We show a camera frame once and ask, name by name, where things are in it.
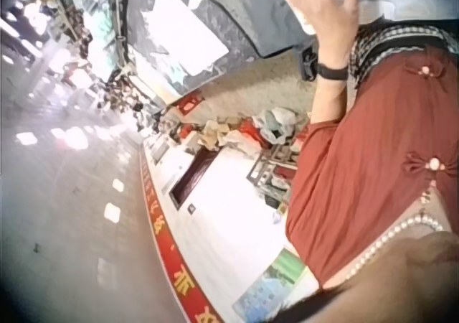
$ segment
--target red banner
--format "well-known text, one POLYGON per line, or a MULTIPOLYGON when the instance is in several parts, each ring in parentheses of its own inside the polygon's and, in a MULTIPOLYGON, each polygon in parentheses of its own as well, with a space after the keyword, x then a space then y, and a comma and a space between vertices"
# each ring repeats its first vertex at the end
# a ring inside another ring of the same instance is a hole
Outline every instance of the red banner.
POLYGON ((186 266, 185 260, 175 244, 151 181, 143 147, 141 147, 140 158, 143 192, 148 216, 151 220, 153 237, 156 239, 156 245, 158 246, 158 252, 162 258, 167 278, 171 287, 174 288, 180 305, 191 322, 223 322, 186 266))

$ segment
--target checkered fabric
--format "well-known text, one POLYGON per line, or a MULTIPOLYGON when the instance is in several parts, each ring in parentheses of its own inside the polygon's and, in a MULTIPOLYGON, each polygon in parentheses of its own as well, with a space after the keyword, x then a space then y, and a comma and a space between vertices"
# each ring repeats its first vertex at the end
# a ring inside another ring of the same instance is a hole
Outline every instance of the checkered fabric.
POLYGON ((357 34, 349 63, 349 72, 355 79, 356 88, 366 79, 372 68, 386 57, 399 52, 422 50, 421 47, 396 47, 368 57, 372 49, 393 39, 416 36, 438 37, 445 43, 445 47, 451 53, 456 55, 459 53, 458 40, 453 35, 437 27, 399 25, 363 28, 357 34))

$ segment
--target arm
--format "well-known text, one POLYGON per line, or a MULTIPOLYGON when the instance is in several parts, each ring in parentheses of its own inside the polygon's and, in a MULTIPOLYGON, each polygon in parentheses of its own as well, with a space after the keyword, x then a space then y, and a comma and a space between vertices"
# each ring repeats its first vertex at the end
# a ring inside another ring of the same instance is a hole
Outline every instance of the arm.
MULTIPOLYGON (((318 61, 334 70, 347 67, 359 27, 358 0, 288 0, 317 33, 318 61)), ((317 79, 311 123, 341 120, 346 114, 345 81, 317 79)))

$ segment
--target wristwatch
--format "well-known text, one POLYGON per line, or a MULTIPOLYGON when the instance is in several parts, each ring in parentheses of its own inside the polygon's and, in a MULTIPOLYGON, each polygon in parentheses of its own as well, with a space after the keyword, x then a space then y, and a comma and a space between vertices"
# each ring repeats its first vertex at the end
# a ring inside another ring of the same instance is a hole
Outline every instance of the wristwatch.
POLYGON ((332 70, 321 63, 317 64, 317 74, 329 80, 347 80, 349 77, 348 67, 341 70, 332 70))

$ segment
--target woman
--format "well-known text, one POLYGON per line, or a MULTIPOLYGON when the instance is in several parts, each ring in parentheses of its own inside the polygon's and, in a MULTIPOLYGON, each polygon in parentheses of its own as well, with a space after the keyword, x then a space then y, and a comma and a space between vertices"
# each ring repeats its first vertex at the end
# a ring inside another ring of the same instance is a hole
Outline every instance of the woman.
POLYGON ((289 3, 317 33, 319 76, 286 234, 321 291, 273 322, 448 322, 459 298, 457 40, 423 23, 359 31, 358 0, 289 3), (346 114, 348 72, 358 92, 346 114))

